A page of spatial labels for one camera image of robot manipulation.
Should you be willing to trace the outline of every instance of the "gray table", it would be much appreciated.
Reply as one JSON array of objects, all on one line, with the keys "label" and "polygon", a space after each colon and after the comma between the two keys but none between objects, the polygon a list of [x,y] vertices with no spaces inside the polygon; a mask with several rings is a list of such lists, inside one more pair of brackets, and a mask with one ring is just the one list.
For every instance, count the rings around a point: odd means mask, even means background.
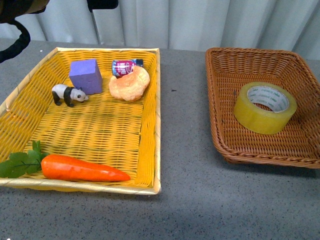
[{"label": "gray table", "polygon": [[[0,39],[1,49],[13,41]],[[55,47],[0,64],[0,102]],[[0,188],[0,239],[320,239],[320,171],[233,165],[214,148],[205,53],[161,49],[161,184],[154,196]],[[320,79],[320,61],[307,61]]]}]

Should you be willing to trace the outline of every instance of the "tape label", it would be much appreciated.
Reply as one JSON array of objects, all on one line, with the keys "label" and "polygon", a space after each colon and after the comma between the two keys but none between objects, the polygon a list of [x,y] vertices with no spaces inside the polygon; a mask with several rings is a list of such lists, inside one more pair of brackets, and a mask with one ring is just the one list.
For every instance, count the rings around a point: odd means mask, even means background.
[{"label": "tape label", "polygon": [[251,103],[264,105],[275,113],[289,108],[287,97],[269,86],[254,86],[248,90],[247,97]]}]

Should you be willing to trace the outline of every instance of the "white curtain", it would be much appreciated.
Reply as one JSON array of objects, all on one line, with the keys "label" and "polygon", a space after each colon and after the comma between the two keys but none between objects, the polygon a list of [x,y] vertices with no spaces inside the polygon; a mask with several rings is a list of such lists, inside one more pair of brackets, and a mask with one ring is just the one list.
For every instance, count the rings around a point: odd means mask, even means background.
[{"label": "white curtain", "polygon": [[[119,0],[90,13],[86,0],[51,0],[16,18],[32,40],[205,51],[282,49],[320,60],[320,0]],[[16,39],[0,24],[0,38]]]}]

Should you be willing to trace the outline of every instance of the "bread roll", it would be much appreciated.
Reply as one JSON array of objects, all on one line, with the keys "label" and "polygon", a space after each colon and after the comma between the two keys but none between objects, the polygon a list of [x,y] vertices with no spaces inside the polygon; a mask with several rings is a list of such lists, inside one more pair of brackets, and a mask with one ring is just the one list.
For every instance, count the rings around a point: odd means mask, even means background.
[{"label": "bread roll", "polygon": [[141,98],[149,85],[150,76],[141,66],[134,66],[133,71],[121,78],[112,76],[109,82],[109,90],[115,99],[123,99],[134,102]]}]

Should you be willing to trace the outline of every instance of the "wicker basket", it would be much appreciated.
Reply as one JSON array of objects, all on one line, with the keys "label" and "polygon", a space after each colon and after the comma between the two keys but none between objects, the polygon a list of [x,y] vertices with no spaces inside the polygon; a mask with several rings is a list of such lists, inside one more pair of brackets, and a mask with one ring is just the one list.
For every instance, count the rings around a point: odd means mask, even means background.
[{"label": "wicker basket", "polygon": [[[205,64],[212,140],[228,162],[320,168],[320,85],[298,54],[210,48]],[[275,84],[295,98],[296,113],[281,132],[258,134],[234,117],[239,91],[250,82]]]},{"label": "wicker basket", "polygon": [[[51,89],[69,78],[72,61],[96,59],[102,93],[86,102],[56,106]],[[143,59],[150,84],[136,102],[114,99],[109,92],[112,61]],[[41,141],[44,152],[106,164],[130,175],[123,182],[46,179],[41,172],[0,178],[0,186],[36,190],[112,192],[154,195],[160,184],[160,50],[56,48],[18,85],[0,106],[0,162],[9,154]]]}]

